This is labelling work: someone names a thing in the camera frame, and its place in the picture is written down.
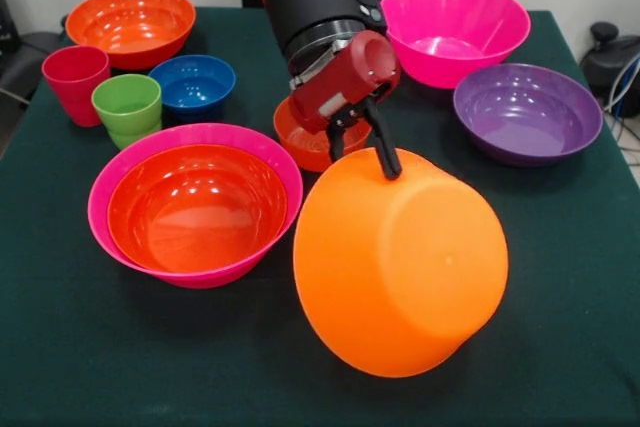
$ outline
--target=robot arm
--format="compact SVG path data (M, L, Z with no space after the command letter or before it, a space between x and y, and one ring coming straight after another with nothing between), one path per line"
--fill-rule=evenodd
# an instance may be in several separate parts
M345 129L373 127L385 175L401 166L376 103L397 86L400 66L384 37L379 0L263 0L292 76L291 109L312 133L326 130L334 160Z

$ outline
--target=red cup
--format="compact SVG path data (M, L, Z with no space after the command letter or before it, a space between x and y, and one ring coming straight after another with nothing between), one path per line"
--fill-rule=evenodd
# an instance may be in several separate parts
M47 57L42 74L71 120L80 127L101 124L91 94L111 76L105 52L85 45L65 47Z

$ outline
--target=purple bowl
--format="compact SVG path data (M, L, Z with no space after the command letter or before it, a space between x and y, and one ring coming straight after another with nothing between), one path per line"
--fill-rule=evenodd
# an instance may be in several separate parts
M600 133L602 109L575 80L543 67L495 65L466 77L453 95L474 143L509 165L557 162Z

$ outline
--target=orange bowl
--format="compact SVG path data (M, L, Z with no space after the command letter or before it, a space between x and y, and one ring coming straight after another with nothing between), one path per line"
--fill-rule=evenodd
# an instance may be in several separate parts
M299 167L311 172L324 172L331 165L327 134L310 134L291 115L287 97L273 115L273 127L283 145ZM347 129L344 134L344 153L362 149L371 133L371 126L364 120Z
M112 67L144 70L177 54L195 20L189 0L85 0L66 29L76 44L109 54Z
M373 149L329 167L305 201L293 249L316 334L381 377L444 362L489 321L507 281L507 245L489 204L427 160L398 155L395 181Z
M280 232L282 181L265 162L233 147L166 150L133 168L108 207L111 236L141 267L209 272L245 259Z

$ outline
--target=pink bowl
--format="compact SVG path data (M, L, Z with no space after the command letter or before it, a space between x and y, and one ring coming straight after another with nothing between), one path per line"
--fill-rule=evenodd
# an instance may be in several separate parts
M531 30L516 0L382 0L382 9L405 72L443 89L502 62Z
M252 256L226 267L197 274L148 270L133 263L116 246L109 233L107 209L111 194L124 176L143 160L174 147L215 144L235 147L271 166L287 194L287 214L280 233ZM163 130L145 137L116 155L100 172L89 194L88 217L93 236L111 257L132 269L189 289L208 289L228 284L249 272L291 227L302 205L302 176L293 158L266 135L228 124L192 124Z

